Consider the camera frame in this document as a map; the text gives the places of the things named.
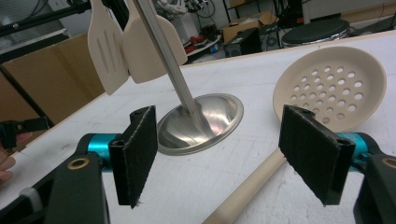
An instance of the human hand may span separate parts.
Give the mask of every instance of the human hand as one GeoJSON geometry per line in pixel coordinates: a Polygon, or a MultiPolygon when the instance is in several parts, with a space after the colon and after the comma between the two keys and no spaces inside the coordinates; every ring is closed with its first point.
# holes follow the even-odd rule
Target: human hand
{"type": "MultiPolygon", "coordinates": [[[[32,133],[20,133],[17,135],[17,143],[24,141],[32,136],[32,133]]],[[[0,143],[0,185],[12,178],[13,174],[8,169],[15,165],[15,159],[8,156],[0,143]]]]}

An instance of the white tabletop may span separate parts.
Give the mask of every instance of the white tabletop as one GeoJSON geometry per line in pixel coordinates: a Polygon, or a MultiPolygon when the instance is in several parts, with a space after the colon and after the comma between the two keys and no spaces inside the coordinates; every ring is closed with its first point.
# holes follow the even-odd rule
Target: white tabletop
{"type": "MultiPolygon", "coordinates": [[[[382,63],[388,75],[385,98],[356,131],[370,134],[385,152],[396,155],[395,43],[396,31],[391,31],[183,66],[193,96],[232,94],[244,104],[244,117],[230,136],[207,150],[178,157],[158,153],[142,204],[134,210],[118,205],[112,174],[104,174],[111,222],[202,223],[274,151],[280,129],[272,102],[276,82],[289,65],[320,48],[363,49],[382,63]]],[[[0,208],[68,158],[85,133],[122,133],[132,111],[156,105],[159,121],[179,104],[168,76],[139,85],[129,79],[113,95],[101,95],[15,156],[14,178],[0,187],[0,208]]],[[[235,222],[354,223],[352,209],[362,178],[349,173],[341,204],[323,207],[284,163],[235,222]]]]}

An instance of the round metal base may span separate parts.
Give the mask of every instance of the round metal base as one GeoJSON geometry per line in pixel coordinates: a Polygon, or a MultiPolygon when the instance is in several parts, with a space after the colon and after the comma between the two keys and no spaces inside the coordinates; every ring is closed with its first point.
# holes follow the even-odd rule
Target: round metal base
{"type": "Polygon", "coordinates": [[[229,94],[210,94],[194,98],[197,111],[184,112],[179,105],[158,123],[159,151],[167,155],[186,155],[204,150],[224,139],[242,119],[242,102],[229,94]]]}

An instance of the black stool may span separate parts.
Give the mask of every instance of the black stool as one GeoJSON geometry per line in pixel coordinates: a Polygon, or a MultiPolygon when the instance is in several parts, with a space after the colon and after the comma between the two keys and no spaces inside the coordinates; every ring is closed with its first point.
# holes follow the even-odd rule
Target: black stool
{"type": "Polygon", "coordinates": [[[315,44],[335,39],[341,39],[349,35],[349,22],[332,19],[326,21],[314,21],[299,26],[289,31],[282,37],[284,48],[301,45],[315,44]]]}

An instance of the beige slotted spoon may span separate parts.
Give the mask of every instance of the beige slotted spoon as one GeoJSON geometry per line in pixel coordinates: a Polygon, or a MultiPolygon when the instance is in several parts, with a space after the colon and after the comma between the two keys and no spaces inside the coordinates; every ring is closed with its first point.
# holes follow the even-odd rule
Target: beige slotted spoon
{"type": "MultiPolygon", "coordinates": [[[[319,49],[283,73],[274,91],[274,110],[281,119],[283,105],[297,105],[315,112],[316,120],[333,132],[344,132],[373,115],[386,87],[382,65],[367,52],[319,49]]],[[[277,148],[204,223],[233,223],[285,160],[277,148]]]]}
{"type": "MultiPolygon", "coordinates": [[[[122,35],[121,48],[132,79],[135,83],[142,83],[167,74],[133,0],[128,0],[128,8],[129,20],[122,35]]],[[[182,65],[187,61],[187,55],[175,27],[158,15],[157,21],[163,29],[177,64],[182,65]]]]}
{"type": "Polygon", "coordinates": [[[112,94],[129,76],[120,51],[121,30],[110,18],[101,0],[91,0],[91,5],[88,48],[106,93],[112,94]]]}

